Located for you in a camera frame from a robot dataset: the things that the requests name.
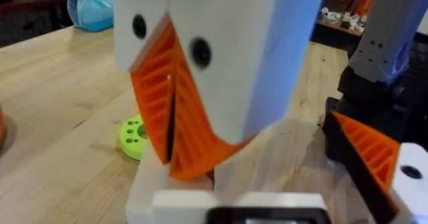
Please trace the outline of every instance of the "orange gripper pad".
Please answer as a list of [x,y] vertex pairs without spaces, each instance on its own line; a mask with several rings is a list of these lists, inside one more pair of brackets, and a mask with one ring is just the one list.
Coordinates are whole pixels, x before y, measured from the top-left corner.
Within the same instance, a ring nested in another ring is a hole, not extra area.
[[131,79],[147,134],[164,164],[169,122],[175,121],[171,177],[205,175],[252,140],[233,146],[213,133],[172,23]]
[[343,114],[333,112],[333,115],[379,187],[384,193],[388,193],[400,149],[399,143]]

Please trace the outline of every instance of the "wooden workbench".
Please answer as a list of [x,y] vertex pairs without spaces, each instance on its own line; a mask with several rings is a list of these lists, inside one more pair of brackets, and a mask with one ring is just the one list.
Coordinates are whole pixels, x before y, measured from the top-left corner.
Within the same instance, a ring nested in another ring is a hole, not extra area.
[[[344,51],[310,43],[287,117],[216,169],[216,189],[319,192],[335,223],[366,218],[317,126],[346,61]],[[68,28],[0,49],[0,103],[9,127],[1,223],[126,222],[138,162],[117,135],[138,112],[128,74],[114,67],[111,30]]]

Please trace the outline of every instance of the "orange ribbed pad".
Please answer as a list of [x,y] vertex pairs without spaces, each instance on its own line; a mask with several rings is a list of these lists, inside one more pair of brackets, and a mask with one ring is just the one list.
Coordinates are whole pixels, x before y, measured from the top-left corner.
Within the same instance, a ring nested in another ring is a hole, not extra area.
[[[171,23],[147,57],[137,61],[139,67],[131,73],[136,100],[147,134],[164,164],[171,117],[175,121],[170,176],[191,179],[204,175],[251,140],[233,146],[213,133]],[[171,107],[175,116],[171,116]]]
[[399,143],[343,114],[333,112],[333,115],[378,185],[388,193],[399,153]]

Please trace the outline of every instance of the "black screw hole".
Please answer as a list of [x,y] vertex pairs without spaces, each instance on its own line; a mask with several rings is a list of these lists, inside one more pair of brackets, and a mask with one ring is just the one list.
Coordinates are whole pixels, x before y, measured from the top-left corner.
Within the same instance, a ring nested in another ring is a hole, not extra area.
[[132,30],[137,38],[144,39],[146,37],[146,21],[141,15],[137,14],[134,16],[134,19],[132,20]]
[[413,166],[401,166],[401,171],[413,179],[422,179],[421,172]]
[[191,43],[191,53],[196,65],[205,69],[211,62],[211,49],[205,39],[195,38]]

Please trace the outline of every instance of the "green 3d printed part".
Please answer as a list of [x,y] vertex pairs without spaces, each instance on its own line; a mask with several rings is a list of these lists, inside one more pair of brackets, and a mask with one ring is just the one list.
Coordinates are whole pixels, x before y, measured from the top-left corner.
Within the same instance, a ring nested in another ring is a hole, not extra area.
[[120,127],[119,139],[125,154],[136,160],[141,160],[148,142],[141,116],[130,118]]

